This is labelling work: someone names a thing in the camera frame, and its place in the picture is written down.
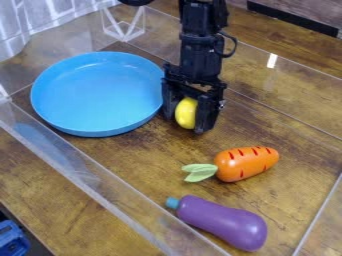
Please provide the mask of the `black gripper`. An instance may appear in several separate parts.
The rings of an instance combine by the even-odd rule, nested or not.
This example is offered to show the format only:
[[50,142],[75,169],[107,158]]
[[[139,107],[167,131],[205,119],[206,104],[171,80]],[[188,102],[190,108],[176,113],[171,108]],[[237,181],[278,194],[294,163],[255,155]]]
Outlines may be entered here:
[[[226,84],[219,79],[222,61],[226,58],[223,54],[225,38],[219,34],[182,33],[179,39],[179,64],[164,64],[162,112],[166,119],[171,120],[183,96],[199,97],[194,131],[197,134],[202,134],[214,128],[218,115],[226,104],[223,99]],[[210,86],[211,89],[201,95],[199,90],[191,88],[193,84]]]

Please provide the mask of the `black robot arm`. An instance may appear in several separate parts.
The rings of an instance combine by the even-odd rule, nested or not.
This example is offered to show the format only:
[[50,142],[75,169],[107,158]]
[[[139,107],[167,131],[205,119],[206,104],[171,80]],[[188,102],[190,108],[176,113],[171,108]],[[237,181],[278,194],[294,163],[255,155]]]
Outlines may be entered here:
[[163,114],[175,117],[180,101],[190,97],[198,103],[193,130],[202,134],[215,126],[225,106],[223,92],[227,84],[219,79],[225,54],[225,38],[219,34],[227,26],[225,0],[203,2],[179,0],[180,61],[178,65],[164,64],[162,79]]

